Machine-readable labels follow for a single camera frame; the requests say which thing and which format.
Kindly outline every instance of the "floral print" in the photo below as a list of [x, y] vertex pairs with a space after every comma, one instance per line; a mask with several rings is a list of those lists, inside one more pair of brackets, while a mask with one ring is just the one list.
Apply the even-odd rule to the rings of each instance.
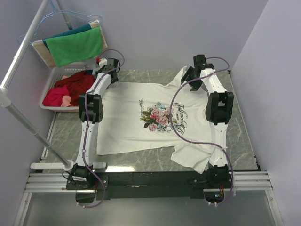
[[[140, 120], [144, 122], [144, 128], [148, 128], [151, 132], [170, 133], [172, 128], [170, 127], [169, 114], [170, 108], [157, 102], [156, 105], [148, 107], [146, 111], [141, 111]], [[177, 119], [173, 118], [172, 121], [173, 125], [177, 125]]]

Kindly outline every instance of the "shirt sleeve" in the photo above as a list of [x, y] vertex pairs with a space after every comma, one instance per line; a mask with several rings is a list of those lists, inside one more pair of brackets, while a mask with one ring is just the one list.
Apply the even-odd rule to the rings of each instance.
[[198, 173], [204, 172], [211, 156], [207, 148], [203, 145], [180, 143], [174, 149], [171, 160], [182, 166], [193, 168]]
[[175, 76], [175, 78], [168, 83], [165, 87], [166, 88], [179, 88], [181, 85], [181, 79], [183, 77], [183, 75], [186, 73], [186, 67], [184, 66], [179, 72], [178, 74]]

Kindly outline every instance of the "drying rack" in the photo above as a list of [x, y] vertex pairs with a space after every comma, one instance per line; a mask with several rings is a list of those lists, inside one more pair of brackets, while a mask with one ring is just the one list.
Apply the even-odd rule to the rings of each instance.
[[[62, 0], [56, 0], [60, 10], [65, 10]], [[48, 138], [40, 134], [37, 128], [13, 105], [11, 100], [7, 97], [8, 87], [12, 78], [14, 77], [16, 70], [30, 44], [30, 41], [38, 27], [40, 20], [43, 17], [44, 11], [48, 5], [48, 0], [43, 0], [14, 59], [2, 81], [0, 84], [0, 105], [6, 108], [25, 128], [27, 128], [38, 141], [40, 141], [45, 150], [49, 150], [63, 165], [64, 169], [71, 169], [73, 164], [64, 158], [48, 141]], [[73, 29], [70, 19], [67, 14], [63, 14], [64, 21], [69, 30]], [[191, 172], [179, 172], [179, 174], [189, 174]], [[158, 177], [162, 177], [161, 180], [165, 180], [169, 178], [173, 172], [162, 172], [156, 173]], [[112, 178], [116, 178], [117, 182], [120, 180], [120, 175], [123, 177], [129, 178], [133, 175], [136, 177], [148, 176], [147, 174], [140, 174], [140, 173], [112, 173], [110, 176]], [[32, 193], [34, 192], [75, 192], [75, 191], [66, 191], [65, 185], [66, 180], [61, 177], [61, 174], [57, 173], [32, 173], [30, 174], [28, 181], [32, 183], [31, 189], [26, 189], [20, 204], [20, 208], [15, 220], [15, 225], [22, 225], [26, 216], [27, 209], [29, 207], [30, 199]], [[271, 207], [273, 217], [276, 220], [279, 220], [280, 214], [277, 208], [277, 203], [274, 198], [274, 194], [272, 192], [272, 186], [269, 181], [269, 176], [266, 171], [242, 171], [242, 172], [235, 172], [235, 188], [237, 190], [264, 190], [266, 191], [267, 197], [269, 199], [269, 205]], [[215, 191], [216, 189], [204, 189], [204, 191]]]

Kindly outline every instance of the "green towel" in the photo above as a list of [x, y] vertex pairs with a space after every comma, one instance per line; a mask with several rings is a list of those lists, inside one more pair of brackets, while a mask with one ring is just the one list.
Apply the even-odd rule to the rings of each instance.
[[98, 56], [102, 51], [102, 36], [100, 28], [45, 39], [49, 51], [57, 67], [68, 65], [73, 62], [91, 59]]

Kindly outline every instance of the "gray floor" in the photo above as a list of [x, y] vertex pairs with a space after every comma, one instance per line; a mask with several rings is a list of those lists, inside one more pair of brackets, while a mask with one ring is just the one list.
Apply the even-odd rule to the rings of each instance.
[[189, 198], [114, 199], [94, 209], [75, 194], [34, 193], [24, 226], [274, 226], [264, 191], [237, 192], [215, 208]]
[[[122, 70], [118, 77], [124, 82], [152, 82], [168, 84], [179, 70]], [[234, 91], [228, 72], [218, 73], [223, 86]], [[81, 121], [77, 113], [59, 113], [54, 124], [51, 143], [67, 159], [76, 160], [81, 137]], [[227, 130], [227, 153], [234, 170], [257, 170], [256, 159], [251, 147], [245, 124], [235, 98], [232, 118]], [[93, 149], [95, 162], [106, 162], [106, 171], [186, 171], [192, 170], [170, 160], [173, 147], [143, 150], [132, 153], [96, 155], [96, 141]], [[47, 162], [58, 162], [49, 153]]]

